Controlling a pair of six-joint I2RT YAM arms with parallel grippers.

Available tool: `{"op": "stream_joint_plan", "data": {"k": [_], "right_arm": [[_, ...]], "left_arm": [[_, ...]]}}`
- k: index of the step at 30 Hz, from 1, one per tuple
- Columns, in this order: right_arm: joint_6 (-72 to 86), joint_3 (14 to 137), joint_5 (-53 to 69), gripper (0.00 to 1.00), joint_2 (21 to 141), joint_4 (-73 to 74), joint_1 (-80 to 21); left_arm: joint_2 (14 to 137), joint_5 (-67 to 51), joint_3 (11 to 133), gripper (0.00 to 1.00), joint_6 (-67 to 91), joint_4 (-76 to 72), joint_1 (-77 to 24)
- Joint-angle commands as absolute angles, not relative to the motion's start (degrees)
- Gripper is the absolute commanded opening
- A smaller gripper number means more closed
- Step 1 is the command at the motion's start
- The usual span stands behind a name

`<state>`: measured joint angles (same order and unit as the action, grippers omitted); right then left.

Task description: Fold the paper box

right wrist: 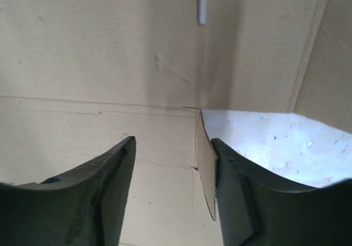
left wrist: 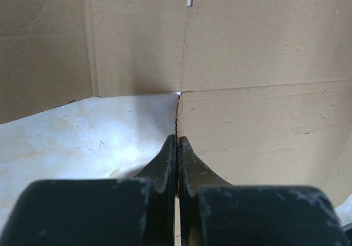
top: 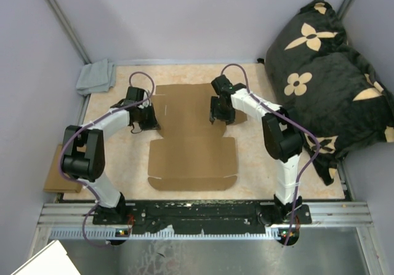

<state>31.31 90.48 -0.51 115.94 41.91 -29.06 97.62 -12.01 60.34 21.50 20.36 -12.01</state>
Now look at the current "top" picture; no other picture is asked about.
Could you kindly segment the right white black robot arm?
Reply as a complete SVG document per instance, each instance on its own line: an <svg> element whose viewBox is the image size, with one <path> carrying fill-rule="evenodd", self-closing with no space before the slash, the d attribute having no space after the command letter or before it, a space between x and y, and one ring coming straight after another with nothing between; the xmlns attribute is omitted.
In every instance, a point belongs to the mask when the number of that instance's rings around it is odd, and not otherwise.
<svg viewBox="0 0 394 275"><path fill-rule="evenodd" d="M233 124L236 112L242 111L262 124L265 149L278 165L275 218L289 223L302 204L298 168L304 132L295 123L295 110L266 101L244 84L232 84L224 75L216 77L211 85L216 95L211 97L210 122L220 120Z"/></svg>

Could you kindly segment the brown cardboard box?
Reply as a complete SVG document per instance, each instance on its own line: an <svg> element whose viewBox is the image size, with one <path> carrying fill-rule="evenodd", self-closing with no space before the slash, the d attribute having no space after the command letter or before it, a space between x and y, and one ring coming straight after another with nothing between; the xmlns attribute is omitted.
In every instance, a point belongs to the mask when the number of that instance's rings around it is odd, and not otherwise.
<svg viewBox="0 0 394 275"><path fill-rule="evenodd" d="M225 191L237 181L238 149L210 122L210 84L159 85L151 102L160 139L150 143L148 182L159 191Z"/></svg>

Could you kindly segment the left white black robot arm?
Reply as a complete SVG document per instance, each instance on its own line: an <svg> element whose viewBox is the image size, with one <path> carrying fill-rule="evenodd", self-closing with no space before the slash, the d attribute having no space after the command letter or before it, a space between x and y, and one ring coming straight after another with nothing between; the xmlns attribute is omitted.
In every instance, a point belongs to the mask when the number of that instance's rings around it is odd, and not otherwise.
<svg viewBox="0 0 394 275"><path fill-rule="evenodd" d="M107 209L107 218L116 224L126 220L128 209L105 174L105 141L126 127L159 130L150 97L144 89L129 87L126 97L104 115L82 126L70 125L64 132L60 170L91 190L98 206Z"/></svg>

